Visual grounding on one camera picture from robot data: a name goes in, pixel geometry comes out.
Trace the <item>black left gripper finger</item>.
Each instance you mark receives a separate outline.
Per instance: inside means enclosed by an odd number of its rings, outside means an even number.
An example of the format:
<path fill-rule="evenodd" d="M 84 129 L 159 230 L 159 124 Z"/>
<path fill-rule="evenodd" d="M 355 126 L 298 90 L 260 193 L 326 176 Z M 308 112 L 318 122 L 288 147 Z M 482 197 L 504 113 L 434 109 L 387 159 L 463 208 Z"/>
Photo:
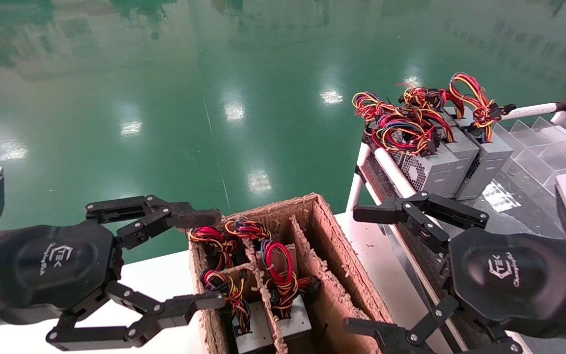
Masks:
<path fill-rule="evenodd" d="M 106 304 L 107 300 L 137 312 L 141 318 L 129 326 L 76 327 L 83 315 Z M 220 292 L 180 295 L 164 302 L 126 287 L 119 282 L 109 282 L 97 291 L 89 308 L 65 311 L 57 325 L 46 336 L 46 341 L 61 351 L 108 350 L 116 348 L 140 348 L 164 329 L 186 326 L 197 311 L 220 309 L 226 300 Z"/>
<path fill-rule="evenodd" d="M 128 250 L 173 227 L 213 227 L 222 219 L 218 209 L 196 210 L 189 202 L 170 203 L 155 195 L 92 202 L 85 209 L 86 219 L 99 224 L 130 220 L 116 234 L 117 246 Z"/>

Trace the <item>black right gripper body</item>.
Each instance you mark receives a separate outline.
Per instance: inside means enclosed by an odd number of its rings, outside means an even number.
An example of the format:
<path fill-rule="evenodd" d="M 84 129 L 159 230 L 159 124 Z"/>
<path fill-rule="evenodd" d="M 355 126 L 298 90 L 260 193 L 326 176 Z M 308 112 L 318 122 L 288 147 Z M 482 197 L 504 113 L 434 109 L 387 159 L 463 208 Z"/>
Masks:
<path fill-rule="evenodd" d="M 566 340 L 566 240 L 467 230 L 449 255 L 453 291 L 483 324 Z"/>

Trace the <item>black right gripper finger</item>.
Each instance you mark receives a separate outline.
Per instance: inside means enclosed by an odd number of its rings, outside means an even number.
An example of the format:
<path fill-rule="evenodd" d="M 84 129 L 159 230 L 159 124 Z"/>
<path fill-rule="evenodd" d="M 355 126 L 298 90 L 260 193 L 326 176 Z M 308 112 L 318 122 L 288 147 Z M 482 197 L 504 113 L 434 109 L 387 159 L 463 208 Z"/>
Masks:
<path fill-rule="evenodd" d="M 420 191 L 406 199 L 388 198 L 379 206 L 353 207 L 353 219 L 358 222 L 377 224 L 406 224 L 424 244 L 436 254 L 447 253 L 449 234 L 433 220 L 468 230 L 472 227 L 484 229 L 489 215 L 456 200 Z"/>
<path fill-rule="evenodd" d="M 446 324 L 456 311 L 460 302 L 454 296 L 448 295 L 427 313 L 411 330 L 396 324 L 379 321 L 344 318 L 343 329 L 346 332 L 370 336 L 377 342 L 383 354 L 397 350 L 402 354 L 433 354 L 434 351 L 425 348 L 424 343 L 437 329 Z M 492 341 L 487 347 L 474 348 L 465 354 L 522 354 L 523 347 L 501 328 L 489 329 Z"/>

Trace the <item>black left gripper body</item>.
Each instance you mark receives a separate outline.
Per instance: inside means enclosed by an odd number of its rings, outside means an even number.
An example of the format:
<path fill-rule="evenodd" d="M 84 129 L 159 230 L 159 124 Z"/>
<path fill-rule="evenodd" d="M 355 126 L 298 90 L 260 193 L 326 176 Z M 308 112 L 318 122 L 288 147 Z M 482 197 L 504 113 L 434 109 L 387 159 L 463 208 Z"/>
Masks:
<path fill-rule="evenodd" d="M 0 231 L 0 325 L 85 320 L 108 302 L 123 264 L 112 233 L 93 220 Z"/>

